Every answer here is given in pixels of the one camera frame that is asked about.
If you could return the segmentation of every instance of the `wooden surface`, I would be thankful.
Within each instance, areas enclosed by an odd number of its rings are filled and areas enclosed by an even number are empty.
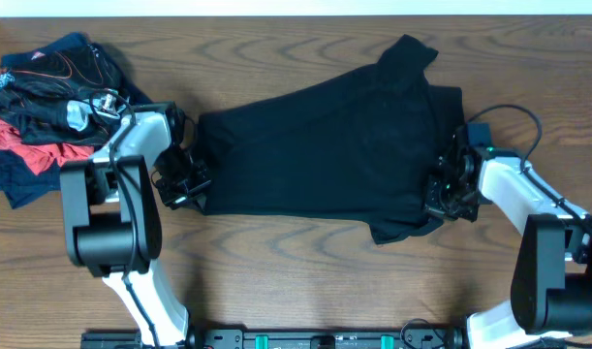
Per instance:
[[[463,88],[466,114],[539,113],[538,172],[592,211],[592,17],[315,17],[0,20],[0,56],[70,31],[106,44],[156,101],[189,114],[291,92],[374,62],[403,33],[440,50],[431,83]],[[499,144],[533,139],[524,116],[488,116]],[[132,328],[116,295],[64,248],[60,197],[9,209],[0,194],[0,348],[75,348],[86,329]],[[454,321],[509,296],[519,235],[501,212],[375,246],[363,223],[202,217],[160,206],[161,259],[195,318],[249,328],[397,327]]]

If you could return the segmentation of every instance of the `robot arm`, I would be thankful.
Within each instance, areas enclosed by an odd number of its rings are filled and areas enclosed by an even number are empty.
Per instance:
[[[529,162],[521,164],[514,151],[492,145],[486,124],[468,123],[429,179],[425,208],[431,214],[474,221],[480,204],[495,204],[523,236],[511,300],[468,318],[473,349],[592,332],[592,237],[581,226],[592,229],[592,218],[554,200],[561,196]],[[586,273],[566,274],[566,261],[586,264]]]
[[[143,344],[183,345],[188,311],[172,293],[158,260],[162,230],[147,169],[155,166],[162,175],[156,184],[164,204],[173,209],[198,203],[210,181],[204,163],[179,146],[185,115],[174,103],[136,106],[134,112],[136,123],[124,115],[103,148],[61,170],[66,246],[75,265],[102,277],[123,300]],[[112,151],[124,183],[113,173]],[[129,200],[121,200],[122,185]],[[119,203],[118,211],[92,212],[113,203]]]

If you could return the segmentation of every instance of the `pile of clothes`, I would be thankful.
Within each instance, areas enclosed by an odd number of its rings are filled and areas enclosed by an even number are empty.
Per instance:
[[[0,191],[12,208],[59,189],[60,167],[87,159],[119,126],[110,90],[151,103],[104,49],[81,33],[0,65]]]

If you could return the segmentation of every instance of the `clothing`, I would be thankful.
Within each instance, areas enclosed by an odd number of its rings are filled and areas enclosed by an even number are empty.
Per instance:
[[[0,150],[11,150],[19,155],[35,175],[50,168],[56,161],[63,166],[70,160],[86,160],[93,154],[92,146],[78,146],[67,143],[26,145],[22,143],[19,131],[0,119]]]
[[[26,206],[51,190],[59,190],[59,172],[57,164],[47,171],[35,175],[26,166],[21,157],[10,150],[0,150],[0,191],[13,209]]]
[[[360,220],[376,243],[441,226],[422,210],[424,186],[463,110],[459,88],[424,77],[437,54],[403,36],[377,64],[202,115],[205,212]]]
[[[0,118],[15,126],[26,144],[101,146],[118,129],[120,120],[91,112],[89,103],[114,106],[110,96],[94,91],[115,90],[132,104],[148,99],[124,79],[101,47],[87,43],[80,34],[62,41],[78,46],[40,49],[23,62],[18,58],[26,59],[28,54],[3,59],[14,65],[0,69]],[[131,86],[134,96],[125,89]]]
[[[56,51],[78,48],[88,44],[89,42],[84,35],[80,33],[71,33],[46,47],[37,48],[25,53],[5,55],[1,58],[1,66],[10,69],[26,62],[30,62],[31,60],[41,58],[44,55],[52,54]],[[103,56],[111,66],[115,67],[116,70],[121,71],[112,58],[106,54],[104,48],[95,43],[93,44],[93,47],[103,53]],[[126,79],[123,74],[120,75],[119,91],[120,94],[121,91],[123,91],[122,93],[128,96],[132,105],[151,103],[149,98]],[[34,126],[29,122],[28,117],[25,115],[18,118],[16,124],[14,122],[11,122],[11,124],[20,130],[24,130],[24,133],[33,132],[35,135],[40,135],[41,130],[39,128],[30,129],[30,127]],[[42,135],[52,137],[46,126],[44,127]],[[27,138],[26,140],[29,143],[32,141],[30,138]],[[57,163],[54,163],[45,172],[35,175],[20,156],[10,150],[0,150],[0,191],[5,192],[5,196],[9,200],[12,208],[20,208],[28,205],[48,191],[59,190],[59,173],[60,168]]]

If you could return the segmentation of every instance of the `white backdrop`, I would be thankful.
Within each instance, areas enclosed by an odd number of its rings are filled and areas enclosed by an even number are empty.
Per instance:
[[[0,16],[592,15],[592,0],[0,0]]]

